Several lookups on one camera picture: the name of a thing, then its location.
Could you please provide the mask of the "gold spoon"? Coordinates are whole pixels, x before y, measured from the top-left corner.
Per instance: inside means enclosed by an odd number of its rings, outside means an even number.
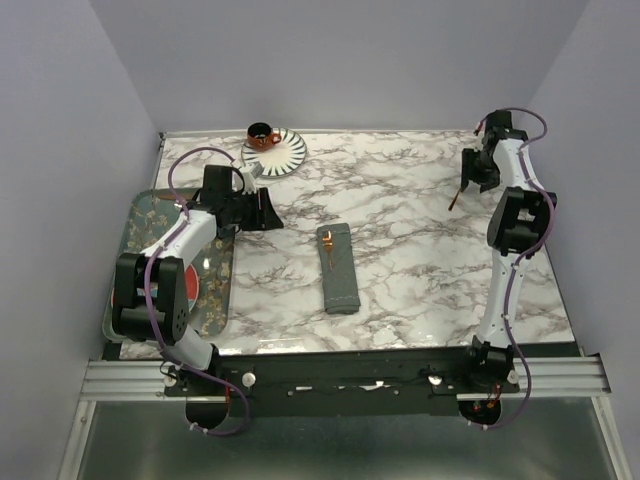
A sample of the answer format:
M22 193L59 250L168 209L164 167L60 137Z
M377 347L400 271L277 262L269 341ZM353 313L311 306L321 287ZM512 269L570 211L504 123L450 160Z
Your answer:
M464 186L460 186L458 188L458 190L456 191L453 199L451 200L451 203L448 206L448 211L452 211L456 205L456 202L458 201L460 195L465 191L466 187Z

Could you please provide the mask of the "copper fork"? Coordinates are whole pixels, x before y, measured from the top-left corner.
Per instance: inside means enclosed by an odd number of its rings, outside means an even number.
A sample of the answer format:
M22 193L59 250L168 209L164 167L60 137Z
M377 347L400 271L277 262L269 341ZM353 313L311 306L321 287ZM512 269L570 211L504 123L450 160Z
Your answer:
M327 255L327 261L329 270L333 269L333 233L330 230L324 230L322 232L322 246Z

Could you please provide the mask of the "grey cloth napkin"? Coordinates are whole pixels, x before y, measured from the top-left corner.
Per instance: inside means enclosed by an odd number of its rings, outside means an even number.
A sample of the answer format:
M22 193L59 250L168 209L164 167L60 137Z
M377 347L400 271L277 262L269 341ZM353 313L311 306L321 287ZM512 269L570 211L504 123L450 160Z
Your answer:
M333 233L333 269L329 270L327 255L322 246L322 232ZM330 315L351 315L360 309L360 297L351 244L351 230L347 223L324 225L316 231L321 265L324 309Z

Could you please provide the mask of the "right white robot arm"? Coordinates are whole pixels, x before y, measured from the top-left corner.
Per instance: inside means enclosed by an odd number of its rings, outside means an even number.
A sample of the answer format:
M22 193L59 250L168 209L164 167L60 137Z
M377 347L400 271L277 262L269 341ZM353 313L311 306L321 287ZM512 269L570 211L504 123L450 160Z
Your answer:
M474 131L479 145L465 148L461 157L460 192L472 183L482 193L504 188L487 228L492 249L487 304L459 370L462 384L474 392L507 383L514 358L522 355L513 327L524 274L555 222L557 195L541 185L529 157L530 144L544 138L548 127L536 114L541 134L530 137L515 128L513 114L524 111L510 107L487 114Z

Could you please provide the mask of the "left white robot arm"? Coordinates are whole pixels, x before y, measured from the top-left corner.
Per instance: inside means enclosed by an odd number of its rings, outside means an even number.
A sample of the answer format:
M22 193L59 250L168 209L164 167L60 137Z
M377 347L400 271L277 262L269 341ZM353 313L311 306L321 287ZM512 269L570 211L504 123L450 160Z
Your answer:
M189 325L185 270L216 239L283 227L268 189L256 186L261 174L258 163L206 166L197 194L176 196L176 223L151 246L116 262L112 329L134 341L153 341L165 358L190 367L187 382L201 395L220 387L222 372L211 363L215 347Z

